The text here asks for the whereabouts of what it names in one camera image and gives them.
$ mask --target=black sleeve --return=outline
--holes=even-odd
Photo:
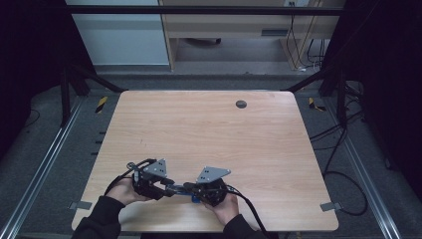
[[[264,239],[267,238],[261,231],[254,231],[246,222],[242,214],[237,215],[224,227],[223,233],[233,239]]]
[[[117,238],[121,230],[118,213],[123,207],[121,202],[101,196],[91,215],[81,220],[72,238]]]

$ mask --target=gray floor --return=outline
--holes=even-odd
[[[282,53],[277,40],[223,39],[220,45],[185,40],[180,43],[173,72],[156,68],[150,68],[141,74],[131,70],[126,75],[116,71],[104,71],[104,77],[130,90],[278,91],[317,71],[314,66],[309,67],[306,72],[292,71]],[[98,141],[103,139],[102,132],[106,131],[118,101],[118,94],[92,81],[89,81],[89,84],[92,91],[88,97],[77,98],[72,95],[73,102],[83,102],[80,113],[54,164],[51,165],[41,190],[36,192],[38,196],[19,230],[22,238],[69,238],[72,234],[71,222],[75,211],[68,209],[68,206],[72,201],[79,201],[82,196],[96,160],[96,152],[101,147]],[[330,108],[330,104],[334,102],[335,97],[321,98],[318,95],[318,84],[316,82],[295,93],[309,136],[336,124],[330,111],[321,112],[309,107],[310,97],[321,107]],[[108,96],[105,108],[101,114],[95,114],[97,104],[103,96]],[[0,225],[5,225],[12,216],[59,131],[60,89],[52,88],[34,97],[32,108],[39,113],[39,118],[36,119],[38,114],[33,111],[28,123],[33,120],[35,122],[22,129],[14,145],[0,161]],[[359,104],[349,105],[350,115],[358,111]],[[348,138],[373,180],[381,201],[385,203],[400,238],[422,238],[421,202],[400,172],[386,169],[383,154],[362,119],[364,116],[350,122]],[[332,148],[322,148],[334,146],[338,137],[339,133],[336,132],[313,142],[321,170],[332,152]],[[329,169],[340,171],[360,182],[345,143],[339,146]],[[325,183],[332,201],[340,202],[344,209],[349,211],[362,209],[363,197],[350,181],[338,175],[328,175]],[[339,228],[336,231],[302,232],[302,238],[386,238],[375,209],[370,207],[361,216],[350,216],[337,211]],[[280,238],[286,235],[288,232],[280,232]],[[296,232],[289,236],[296,237]]]

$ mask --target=metal bracket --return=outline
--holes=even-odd
[[[152,175],[167,177],[165,158],[161,158],[157,162],[147,166],[143,171]]]
[[[204,169],[202,169],[201,174],[199,174],[198,178],[196,178],[196,182],[210,183],[217,180],[218,178],[230,174],[230,172],[230,169],[205,166]]]

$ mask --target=wooden table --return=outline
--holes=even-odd
[[[237,101],[245,101],[243,109]],[[128,91],[121,94],[82,201],[95,204],[128,162],[166,158],[168,178],[194,182],[204,166],[255,205],[268,231],[332,231],[335,213],[309,136],[289,92]],[[240,211],[258,229],[242,198]],[[73,228],[91,210],[78,209]],[[211,211],[188,196],[135,202],[119,215],[123,231],[222,231]]]

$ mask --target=black curtain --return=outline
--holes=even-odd
[[[322,68],[336,64],[347,80],[363,84],[365,117],[390,163],[387,166],[401,170],[422,200],[422,1],[346,2],[346,7],[361,6],[361,14],[340,17]],[[334,63],[339,52],[341,58]],[[324,84],[332,89],[337,81],[330,75]]]
[[[31,98],[57,86],[65,66],[95,72],[72,16],[40,9],[53,4],[66,2],[16,0],[0,6],[0,158],[24,126]]]

